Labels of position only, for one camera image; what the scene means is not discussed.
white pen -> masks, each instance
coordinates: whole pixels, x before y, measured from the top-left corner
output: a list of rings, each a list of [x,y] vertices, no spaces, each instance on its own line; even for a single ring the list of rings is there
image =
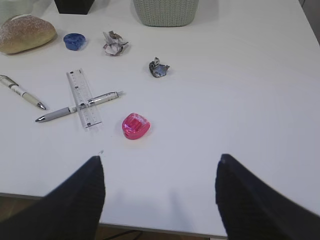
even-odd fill
[[[30,93],[27,93],[25,90],[23,90],[21,87],[19,87],[19,85],[15,81],[13,81],[11,78],[4,76],[4,75],[0,75],[0,82],[3,83],[5,86],[9,87],[12,91],[14,91],[20,97],[27,100],[29,103],[35,105],[36,107],[38,107],[42,110],[47,109],[42,102],[40,102],[38,99],[36,99]]]
[[[120,96],[122,96],[124,94],[123,91],[119,91],[119,92],[109,92],[106,94],[103,94],[101,96],[97,96],[94,98],[89,99],[87,102],[85,102],[83,105],[81,104],[81,106],[79,106],[80,108],[89,108],[98,104],[102,104],[105,102],[108,102],[110,100],[113,99],[117,99]],[[60,110],[54,111],[54,112],[50,112],[46,115],[43,115],[39,118],[37,118],[35,121],[37,123],[44,123],[44,122],[48,122],[51,121],[53,119],[57,119],[57,118],[61,118],[63,116],[67,116],[69,114],[73,114],[77,111],[77,107],[76,106],[68,106],[65,108],[62,108]]]

black container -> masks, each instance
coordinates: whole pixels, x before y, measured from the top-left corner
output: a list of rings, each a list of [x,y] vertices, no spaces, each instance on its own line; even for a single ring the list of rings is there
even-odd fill
[[[87,15],[95,0],[54,0],[60,14]]]

bread roll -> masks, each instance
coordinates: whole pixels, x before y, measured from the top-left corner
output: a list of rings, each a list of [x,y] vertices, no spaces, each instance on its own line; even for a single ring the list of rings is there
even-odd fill
[[[0,28],[0,52],[16,54],[46,44],[56,35],[50,22],[31,15],[8,19]]]

pink plastic object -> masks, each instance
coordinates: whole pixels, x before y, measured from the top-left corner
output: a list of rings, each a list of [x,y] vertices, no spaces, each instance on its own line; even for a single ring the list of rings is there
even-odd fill
[[[127,139],[141,138],[150,128],[150,122],[137,113],[131,113],[122,123],[123,134]]]

crumpled paper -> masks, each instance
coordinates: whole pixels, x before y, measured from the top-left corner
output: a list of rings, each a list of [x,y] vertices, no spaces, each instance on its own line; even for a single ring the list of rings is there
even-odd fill
[[[106,44],[103,46],[104,51],[109,56],[118,56],[128,45],[128,41],[124,41],[123,38],[109,31],[108,33],[103,32]]]
[[[150,73],[155,78],[161,78],[161,77],[167,75],[167,71],[169,68],[170,68],[170,66],[168,66],[168,65],[160,64],[160,60],[157,57],[154,58],[154,61],[149,63]]]

